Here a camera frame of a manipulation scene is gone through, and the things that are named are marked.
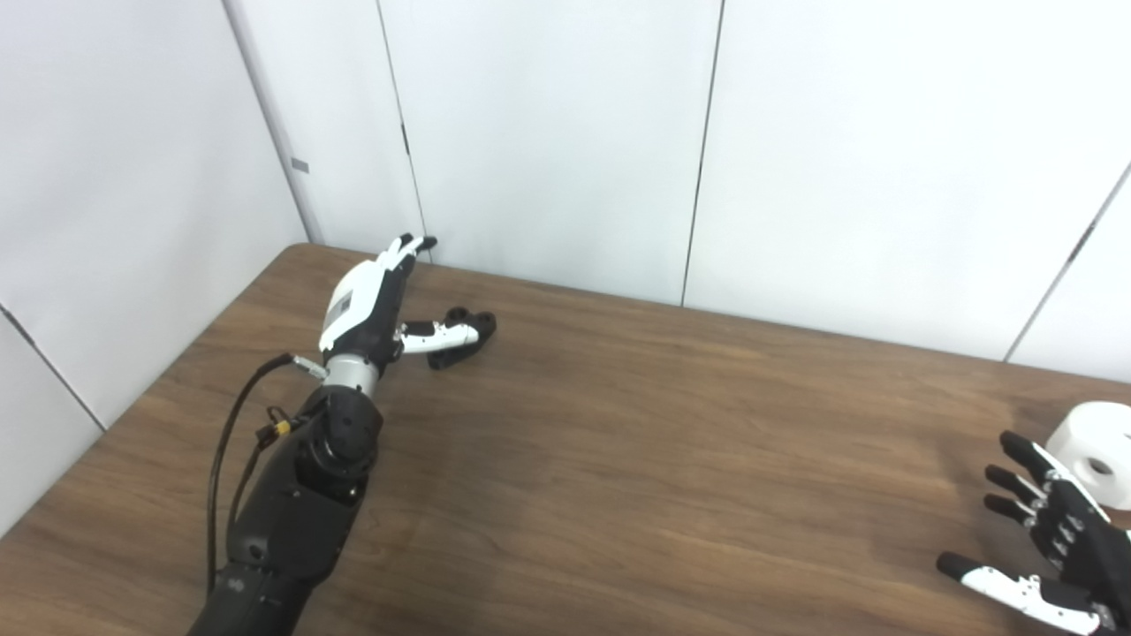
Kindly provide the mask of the black and white right hand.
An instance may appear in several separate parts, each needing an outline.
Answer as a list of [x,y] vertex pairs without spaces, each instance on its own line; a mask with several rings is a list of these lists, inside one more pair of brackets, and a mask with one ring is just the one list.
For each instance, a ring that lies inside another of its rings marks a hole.
[[936,570],[962,587],[1074,635],[1126,635],[1130,629],[1130,543],[1099,502],[1038,442],[1007,430],[1002,452],[1029,471],[1025,479],[1002,466],[985,478],[1010,498],[986,495],[990,512],[1013,519],[1057,577],[1013,576],[966,556],[942,552]]

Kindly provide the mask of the black and white left hand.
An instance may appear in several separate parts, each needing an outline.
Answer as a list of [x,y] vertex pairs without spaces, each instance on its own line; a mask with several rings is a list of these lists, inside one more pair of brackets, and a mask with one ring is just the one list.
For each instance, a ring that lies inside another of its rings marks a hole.
[[470,313],[465,307],[454,307],[440,321],[402,321],[417,257],[435,243],[432,235],[403,234],[344,274],[323,316],[318,345],[323,363],[354,356],[385,371],[405,354],[424,354],[429,367],[440,370],[476,354],[497,334],[494,313]]

